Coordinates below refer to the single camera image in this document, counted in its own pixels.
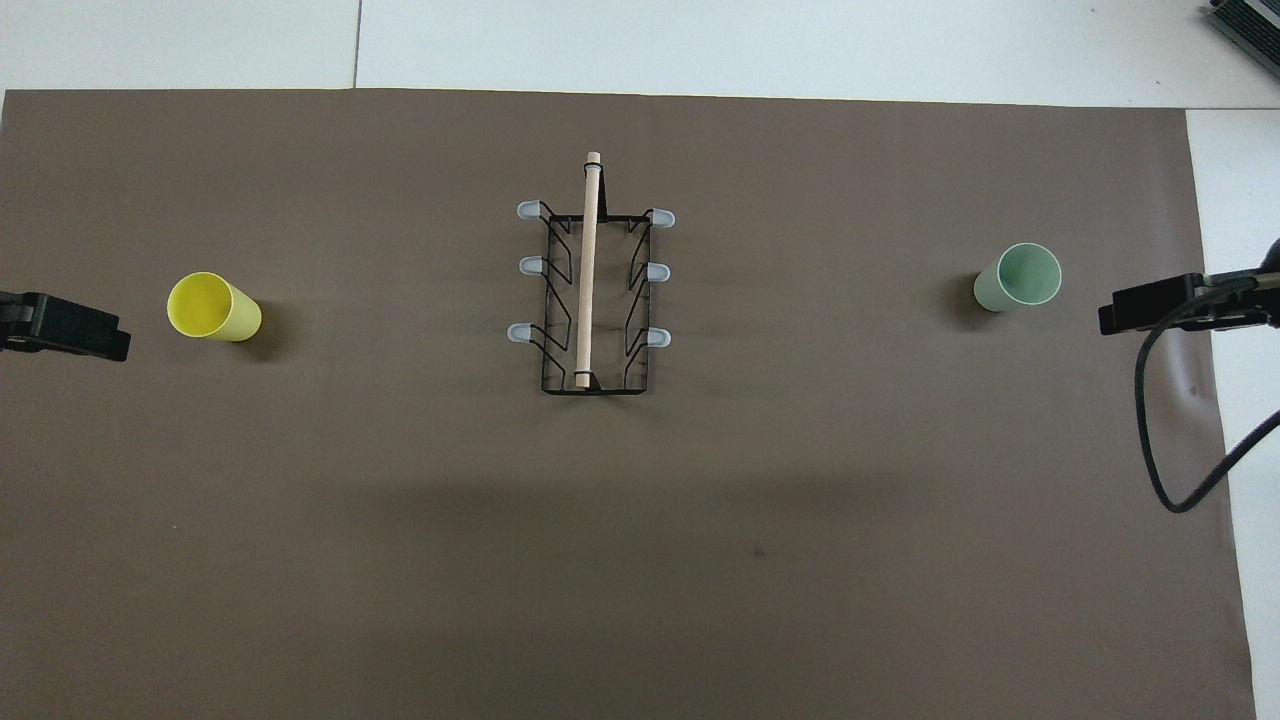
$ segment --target brown mat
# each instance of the brown mat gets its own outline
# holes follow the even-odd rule
[[[657,205],[652,389],[559,398],[517,201]],[[968,296],[1004,247],[1050,305]],[[1202,268],[1172,110],[436,91],[19,92],[0,287],[4,717],[1252,717],[1228,493],[1174,516],[1110,292]],[[192,341],[223,273],[260,337]],[[1208,337],[1151,375],[1221,455]]]

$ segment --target white floor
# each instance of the white floor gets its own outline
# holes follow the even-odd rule
[[[1280,78],[1211,29],[1206,8],[0,0],[0,88],[465,87],[1187,108],[1206,265],[1222,272],[1256,266],[1280,236]],[[0,269],[0,284],[19,281]],[[1280,407],[1280,333],[1216,334],[1213,356],[1234,445]],[[1262,720],[1280,720],[1276,468],[1280,437],[1230,479]]]

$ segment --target black wire rack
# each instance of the black wire rack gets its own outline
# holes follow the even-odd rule
[[[630,307],[622,323],[622,373],[613,387],[600,382],[594,370],[570,370],[564,363],[572,363],[570,343],[573,340],[573,314],[562,293],[576,286],[575,254],[567,238],[572,238],[575,223],[581,225],[582,215],[557,213],[541,200],[529,200],[516,208],[521,219],[538,219],[547,227],[547,252],[532,255],[520,261],[520,272],[526,275],[540,275],[545,293],[541,323],[516,323],[507,328],[507,340],[526,342],[539,350],[541,357],[539,387],[548,395],[599,396],[599,395],[640,395],[649,389],[649,354],[671,343],[671,333],[652,325],[653,286],[671,277],[667,265],[653,261],[653,229],[668,228],[676,222],[675,213],[650,208],[639,215],[613,215],[608,211],[604,191],[604,172],[600,172],[600,193],[598,223],[616,224],[626,228],[627,237],[635,238],[635,250],[627,265],[626,290]],[[571,377],[586,374],[589,387],[576,387]]]

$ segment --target wooden rod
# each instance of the wooden rod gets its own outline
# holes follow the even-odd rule
[[[595,225],[600,220],[600,154],[586,154],[586,190],[582,197],[582,264],[577,290],[577,368],[591,369],[591,293],[595,290]],[[590,387],[591,375],[573,375],[577,387]]]

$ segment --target cup rim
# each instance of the cup rim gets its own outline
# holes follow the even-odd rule
[[[1000,266],[1004,265],[1005,258],[1010,252],[1012,252],[1014,250],[1016,250],[1019,247],[1028,247],[1028,246],[1041,249],[1044,252],[1044,255],[1047,255],[1048,259],[1053,261],[1053,268],[1057,270],[1057,283],[1053,287],[1053,292],[1048,293],[1048,297],[1046,297],[1044,300],[1041,300],[1041,301],[1037,301],[1037,302],[1028,302],[1028,301],[1025,301],[1025,300],[1015,296],[1012,292],[1010,292],[1009,286],[1005,284],[1005,278],[1002,278],[1000,275]],[[1041,245],[1038,242],[1015,242],[1014,245],[1010,245],[1009,247],[1006,247],[1005,251],[1000,254],[1000,259],[996,260],[996,283],[1000,284],[1000,290],[1001,290],[1001,292],[1005,293],[1005,297],[1007,297],[1009,300],[1011,300],[1011,301],[1014,301],[1014,302],[1016,302],[1019,305],[1025,305],[1028,307],[1034,307],[1037,305],[1044,305],[1050,300],[1053,300],[1055,297],[1057,297],[1057,292],[1060,290],[1062,290],[1062,263],[1059,261],[1057,255],[1053,255],[1052,250],[1050,250],[1048,247],[1044,247],[1043,245]]]
[[[174,296],[174,293],[178,292],[178,288],[182,287],[182,284],[184,282],[187,282],[191,278],[195,278],[197,275],[209,275],[209,277],[216,278],[218,282],[221,283],[223,290],[225,290],[227,295],[230,297],[230,304],[227,306],[227,315],[223,318],[223,322],[219,323],[216,328],[209,331],[207,333],[188,333],[187,331],[179,328],[178,323],[175,323],[174,319],[173,319],[173,304],[174,304],[174,297],[173,296]],[[218,273],[212,273],[212,272],[209,272],[209,270],[197,270],[195,273],[189,273],[187,275],[183,275],[182,279],[179,279],[178,282],[175,282],[173,284],[173,290],[169,291],[169,299],[165,302],[165,314],[169,315],[169,324],[173,327],[173,329],[178,331],[179,333],[182,333],[182,334],[184,334],[187,337],[195,337],[195,338],[209,337],[209,336],[216,333],[218,331],[223,329],[224,327],[227,327],[227,323],[232,319],[232,314],[234,313],[234,310],[236,310],[236,293],[232,292],[232,283],[227,282],[227,278],[219,275]]]

